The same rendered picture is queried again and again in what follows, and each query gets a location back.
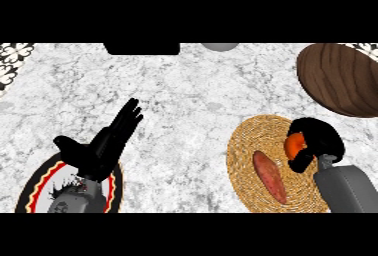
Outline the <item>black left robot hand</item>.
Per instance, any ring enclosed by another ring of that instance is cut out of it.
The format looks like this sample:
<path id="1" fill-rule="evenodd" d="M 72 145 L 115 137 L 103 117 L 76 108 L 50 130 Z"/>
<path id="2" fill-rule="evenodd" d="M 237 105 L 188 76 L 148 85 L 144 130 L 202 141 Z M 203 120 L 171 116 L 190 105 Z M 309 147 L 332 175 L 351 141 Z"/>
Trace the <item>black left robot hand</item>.
<path id="1" fill-rule="evenodd" d="M 117 164 L 125 143 L 143 119 L 138 100 L 131 98 L 122 106 L 109 126 L 103 127 L 91 142 L 84 145 L 58 135 L 53 139 L 61 161 L 78 169 L 78 176 L 100 183 Z"/>

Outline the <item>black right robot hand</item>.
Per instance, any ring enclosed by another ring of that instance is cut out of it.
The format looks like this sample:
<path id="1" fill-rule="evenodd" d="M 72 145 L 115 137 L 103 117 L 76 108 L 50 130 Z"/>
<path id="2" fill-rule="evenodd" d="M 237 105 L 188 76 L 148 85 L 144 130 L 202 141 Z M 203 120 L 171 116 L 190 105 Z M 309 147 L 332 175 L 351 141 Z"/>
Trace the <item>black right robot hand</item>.
<path id="1" fill-rule="evenodd" d="M 301 135 L 302 148 L 293 153 L 287 165 L 295 173 L 302 173 L 312 162 L 320 161 L 321 169 L 342 160 L 345 148 L 335 128 L 324 121 L 304 117 L 292 121 L 286 138 Z"/>

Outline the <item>orange squash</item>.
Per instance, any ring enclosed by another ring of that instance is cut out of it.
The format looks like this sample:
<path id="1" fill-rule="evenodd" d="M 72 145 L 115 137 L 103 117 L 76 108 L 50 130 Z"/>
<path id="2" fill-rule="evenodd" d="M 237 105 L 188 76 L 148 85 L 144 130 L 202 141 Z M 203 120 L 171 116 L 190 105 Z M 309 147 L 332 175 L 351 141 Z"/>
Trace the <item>orange squash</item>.
<path id="1" fill-rule="evenodd" d="M 295 159 L 298 152 L 306 147 L 301 133 L 292 133 L 283 143 L 284 154 L 289 160 Z"/>

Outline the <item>round woven straw placemat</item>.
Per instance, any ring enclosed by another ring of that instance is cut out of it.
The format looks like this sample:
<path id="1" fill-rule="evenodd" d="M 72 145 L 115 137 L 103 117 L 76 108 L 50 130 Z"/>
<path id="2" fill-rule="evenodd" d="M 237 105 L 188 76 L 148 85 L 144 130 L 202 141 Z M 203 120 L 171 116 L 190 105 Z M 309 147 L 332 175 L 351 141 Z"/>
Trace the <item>round woven straw placemat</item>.
<path id="1" fill-rule="evenodd" d="M 283 142 L 292 121 L 277 115 L 256 115 L 236 127 L 227 143 L 227 174 L 234 193 L 252 213 L 326 213 L 312 174 L 317 160 L 305 172 L 295 173 L 287 165 Z M 252 154 L 261 151 L 278 168 L 286 192 L 286 203 L 274 199 L 256 175 Z"/>

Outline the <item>brown wooden bowl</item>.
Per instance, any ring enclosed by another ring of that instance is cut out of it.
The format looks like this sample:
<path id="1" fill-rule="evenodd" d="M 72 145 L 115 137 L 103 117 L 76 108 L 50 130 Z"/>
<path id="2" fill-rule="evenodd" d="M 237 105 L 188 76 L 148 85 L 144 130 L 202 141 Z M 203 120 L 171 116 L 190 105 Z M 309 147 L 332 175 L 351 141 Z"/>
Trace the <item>brown wooden bowl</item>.
<path id="1" fill-rule="evenodd" d="M 378 117 L 378 62 L 357 49 L 314 43 L 296 57 L 301 87 L 329 111 L 357 118 Z"/>

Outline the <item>reddish sweet potato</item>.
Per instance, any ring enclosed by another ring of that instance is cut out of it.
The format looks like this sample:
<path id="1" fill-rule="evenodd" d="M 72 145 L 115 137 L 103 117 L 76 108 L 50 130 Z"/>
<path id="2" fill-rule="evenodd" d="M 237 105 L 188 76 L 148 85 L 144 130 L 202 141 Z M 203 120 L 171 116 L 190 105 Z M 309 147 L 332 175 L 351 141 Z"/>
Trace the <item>reddish sweet potato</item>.
<path id="1" fill-rule="evenodd" d="M 270 158 L 261 151 L 255 151 L 252 154 L 252 165 L 256 176 L 264 184 L 270 195 L 280 204 L 284 204 L 286 191 L 280 178 L 278 168 L 275 163 L 270 160 Z"/>

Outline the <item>black red rimmed plate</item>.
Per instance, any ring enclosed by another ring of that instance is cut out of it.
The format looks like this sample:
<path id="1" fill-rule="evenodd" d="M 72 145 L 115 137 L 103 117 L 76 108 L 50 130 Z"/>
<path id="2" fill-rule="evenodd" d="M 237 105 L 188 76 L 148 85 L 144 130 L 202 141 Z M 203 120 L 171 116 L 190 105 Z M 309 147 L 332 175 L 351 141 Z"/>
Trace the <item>black red rimmed plate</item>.
<path id="1" fill-rule="evenodd" d="M 53 203 L 53 192 L 63 186 L 78 185 L 76 169 L 66 165 L 60 154 L 54 154 L 41 164 L 24 184 L 14 206 L 16 213 L 45 213 Z M 110 176 L 101 182 L 106 198 L 104 213 L 116 213 L 122 201 L 122 166 L 116 165 Z"/>

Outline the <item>black appliance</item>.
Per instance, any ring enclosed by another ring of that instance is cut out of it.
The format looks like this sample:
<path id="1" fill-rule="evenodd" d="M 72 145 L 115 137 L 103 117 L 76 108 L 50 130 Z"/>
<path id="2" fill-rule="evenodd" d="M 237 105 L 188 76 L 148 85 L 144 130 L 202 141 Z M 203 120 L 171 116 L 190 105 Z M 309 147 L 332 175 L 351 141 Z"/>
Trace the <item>black appliance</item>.
<path id="1" fill-rule="evenodd" d="M 104 43 L 110 55 L 177 55 L 178 43 Z"/>

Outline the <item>grey round object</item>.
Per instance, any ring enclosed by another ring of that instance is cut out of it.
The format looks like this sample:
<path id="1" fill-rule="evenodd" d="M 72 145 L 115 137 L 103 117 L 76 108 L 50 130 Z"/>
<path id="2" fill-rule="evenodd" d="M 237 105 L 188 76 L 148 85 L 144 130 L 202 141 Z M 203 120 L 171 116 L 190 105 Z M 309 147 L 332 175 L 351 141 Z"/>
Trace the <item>grey round object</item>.
<path id="1" fill-rule="evenodd" d="M 203 43 L 202 46 L 216 52 L 225 52 L 236 48 L 236 43 Z"/>

